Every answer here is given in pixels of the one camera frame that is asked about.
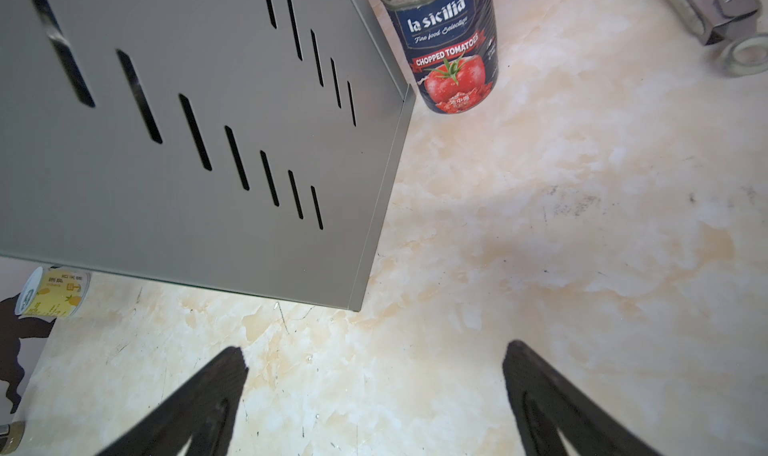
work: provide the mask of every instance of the metal edge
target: metal edge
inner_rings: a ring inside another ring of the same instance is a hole
[[[373,12],[373,8],[368,0],[352,0],[352,4],[357,10],[362,24],[366,27],[373,45],[376,46],[376,50],[379,52],[379,56],[382,58],[387,71],[389,71],[389,76],[392,77],[392,81],[400,93],[400,98],[405,101],[409,89],[408,82],[402,75],[395,53],[389,47],[389,42],[387,42],[386,36],[384,36],[384,31],[379,24],[379,19],[376,18],[376,14]]]
[[[384,169],[382,184],[379,187],[379,197],[376,198],[376,207],[373,208],[373,216],[371,217],[371,224],[368,228],[366,243],[362,247],[360,263],[357,266],[355,281],[352,283],[350,302],[346,307],[352,311],[360,311],[360,309],[362,309],[362,299],[366,295],[366,287],[368,286],[368,278],[370,277],[371,267],[373,266],[373,258],[376,255],[376,248],[379,245],[381,227],[384,225],[384,217],[386,216],[386,210],[389,206],[389,196],[392,194],[392,186],[395,183],[395,175],[397,174],[397,168],[400,164],[400,154],[402,154],[402,147],[406,143],[406,134],[408,133],[408,126],[411,124],[411,116],[415,104],[416,92],[413,90],[413,87],[406,85],[406,97],[402,103],[395,137],[392,138],[392,148],[389,149],[389,158],[387,159],[386,168]]]

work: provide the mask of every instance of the blue label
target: blue label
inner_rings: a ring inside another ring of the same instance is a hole
[[[475,17],[475,0],[435,0],[396,14],[408,47],[438,47],[470,29]]]

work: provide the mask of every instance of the gray metal box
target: gray metal box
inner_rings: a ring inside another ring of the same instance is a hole
[[[414,103],[367,0],[0,7],[0,253],[360,310]]]

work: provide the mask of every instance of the black slot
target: black slot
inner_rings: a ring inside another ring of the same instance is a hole
[[[139,112],[141,113],[141,118],[144,119],[144,124],[147,126],[149,136],[156,143],[162,144],[163,138],[160,137],[158,124],[154,121],[152,111],[149,109],[149,101],[147,101],[147,96],[144,95],[144,90],[141,88],[141,82],[139,82],[139,76],[136,73],[134,64],[130,61],[128,54],[122,52],[120,49],[117,49],[117,51],[120,65],[123,67],[123,72],[125,72],[125,78],[128,79],[130,91],[134,95],[136,105],[139,106]]]
[[[197,127],[197,120],[194,118],[190,100],[184,94],[179,94],[179,100],[181,101],[181,107],[184,109],[184,115],[187,116],[187,124],[190,126],[190,133],[192,133],[194,144],[197,146],[197,153],[200,154],[200,161],[203,163],[204,168],[213,171],[214,168],[210,165],[208,152],[205,150],[205,144],[203,143],[203,135],[200,134],[200,128]]]
[[[250,191],[248,185],[248,178],[245,176],[245,168],[243,167],[243,161],[240,160],[240,151],[237,150],[237,142],[235,142],[235,133],[232,132],[232,128],[228,125],[224,126],[226,132],[226,138],[230,142],[230,149],[232,149],[232,157],[235,158],[235,166],[237,166],[237,174],[240,175],[240,182],[243,183],[243,189]]]
[[[325,87],[325,84],[322,83],[322,67],[320,65],[320,54],[317,53],[317,39],[315,39],[315,31],[310,29],[310,33],[312,34],[312,47],[315,48],[315,62],[317,62],[317,77],[320,79],[320,85],[322,87]]]
[[[266,8],[270,11],[270,22],[272,22],[272,27],[277,28],[277,20],[275,20],[275,9],[272,8],[272,0],[266,0]]]
[[[280,205],[280,201],[277,199],[277,189],[275,189],[275,182],[272,180],[272,171],[270,171],[270,162],[266,160],[266,153],[261,152],[261,162],[264,163],[264,173],[266,174],[266,181],[270,184],[270,191],[272,192],[272,202],[275,205]]]
[[[322,217],[320,217],[320,205],[317,204],[317,193],[315,192],[315,186],[311,186],[312,188],[312,199],[315,200],[315,212],[317,213],[317,224],[320,226],[320,230],[322,230]]]
[[[331,58],[331,71],[333,72],[333,86],[336,87],[336,104],[341,107],[341,93],[339,93],[339,79],[336,78],[336,63]]]
[[[350,109],[352,110],[352,124],[357,127],[357,117],[355,117],[355,102],[352,100],[352,85],[350,81],[346,82],[346,88],[350,91]]]
[[[88,107],[96,107],[91,96],[91,91],[88,90],[88,86],[85,84],[85,79],[80,72],[78,64],[74,61],[74,55],[69,47],[69,41],[62,34],[62,28],[58,26],[56,16],[53,14],[51,5],[48,4],[48,0],[32,0],[34,10],[37,11],[40,20],[45,28],[45,34],[53,45],[54,51],[58,56],[59,62],[64,68],[64,73],[69,79],[69,83],[72,84],[74,93],[78,96],[80,102]]]
[[[293,40],[296,41],[296,54],[299,56],[299,60],[304,59],[301,56],[301,42],[299,41],[299,30],[296,29],[296,16],[293,14],[293,2],[288,0],[288,12],[290,12],[290,24],[293,26]]]
[[[293,189],[293,200],[296,201],[296,211],[299,212],[299,219],[304,219],[304,213],[301,210],[301,201],[299,200],[299,190],[296,189],[296,180],[293,178],[293,171],[288,171],[290,187]]]

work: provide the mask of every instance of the marble tabletop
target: marble tabletop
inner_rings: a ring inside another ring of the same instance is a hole
[[[360,313],[96,275],[18,452],[92,454],[240,346],[230,454],[520,455],[515,338],[667,456],[768,452],[768,72],[666,0],[494,3],[498,85],[417,101]]]

